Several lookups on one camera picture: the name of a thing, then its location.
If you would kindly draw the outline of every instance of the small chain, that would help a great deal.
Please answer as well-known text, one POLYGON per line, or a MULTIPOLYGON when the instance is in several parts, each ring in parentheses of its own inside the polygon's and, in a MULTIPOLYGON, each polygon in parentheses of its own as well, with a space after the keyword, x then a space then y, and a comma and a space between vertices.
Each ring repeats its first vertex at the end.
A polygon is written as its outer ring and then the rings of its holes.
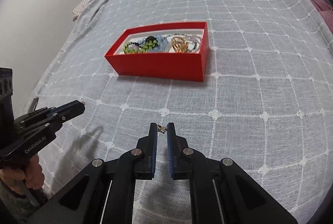
POLYGON ((158 130, 158 132, 161 132, 162 134, 164 134, 167 131, 167 129, 165 127, 163 127, 159 124, 157 125, 157 130, 158 130))

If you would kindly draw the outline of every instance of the human hand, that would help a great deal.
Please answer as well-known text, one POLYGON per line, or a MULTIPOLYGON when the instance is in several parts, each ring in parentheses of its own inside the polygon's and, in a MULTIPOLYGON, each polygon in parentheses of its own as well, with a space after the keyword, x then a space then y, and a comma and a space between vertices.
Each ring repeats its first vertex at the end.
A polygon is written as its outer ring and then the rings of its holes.
POLYGON ((0 179, 14 192, 24 195, 17 180, 25 180, 27 188, 39 189, 44 184, 45 176, 39 164, 38 155, 34 155, 26 167, 25 172, 21 169, 4 168, 0 170, 0 179))

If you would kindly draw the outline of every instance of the metal screw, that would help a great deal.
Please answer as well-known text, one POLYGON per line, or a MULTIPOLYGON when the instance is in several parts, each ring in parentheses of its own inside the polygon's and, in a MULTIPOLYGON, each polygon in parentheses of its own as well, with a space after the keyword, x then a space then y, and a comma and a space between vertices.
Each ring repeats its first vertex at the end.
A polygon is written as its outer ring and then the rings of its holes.
POLYGON ((222 160, 222 163, 225 165, 225 166, 231 166, 233 164, 233 161, 230 159, 230 158, 224 158, 222 160))
POLYGON ((93 162, 92 162, 93 166, 94 167, 99 167, 100 165, 103 164, 103 161, 101 161, 100 159, 95 159, 93 162))
POLYGON ((132 155, 140 155, 142 151, 140 149, 133 149, 131 153, 132 155))
POLYGON ((186 155, 190 155, 190 154, 193 154, 193 150, 191 148, 185 148, 183 150, 183 153, 186 155))

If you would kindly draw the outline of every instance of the gray sleeve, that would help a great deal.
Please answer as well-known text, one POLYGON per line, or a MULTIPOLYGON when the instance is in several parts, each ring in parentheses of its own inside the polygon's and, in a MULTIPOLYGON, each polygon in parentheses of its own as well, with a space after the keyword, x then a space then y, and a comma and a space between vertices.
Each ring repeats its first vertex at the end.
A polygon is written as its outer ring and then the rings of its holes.
POLYGON ((8 187, 4 185, 1 180, 0 199, 19 224, 25 223, 27 219, 39 208, 39 206, 32 206, 25 196, 16 196, 8 189, 8 187))

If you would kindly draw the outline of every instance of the pink blanket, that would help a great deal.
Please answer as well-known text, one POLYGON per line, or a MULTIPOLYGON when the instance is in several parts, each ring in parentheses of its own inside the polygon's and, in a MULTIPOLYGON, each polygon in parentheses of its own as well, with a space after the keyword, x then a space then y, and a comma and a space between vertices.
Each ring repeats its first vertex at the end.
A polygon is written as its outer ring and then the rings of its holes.
POLYGON ((320 13, 325 23, 328 25, 331 32, 333 32, 333 7, 324 0, 310 0, 317 11, 320 13))

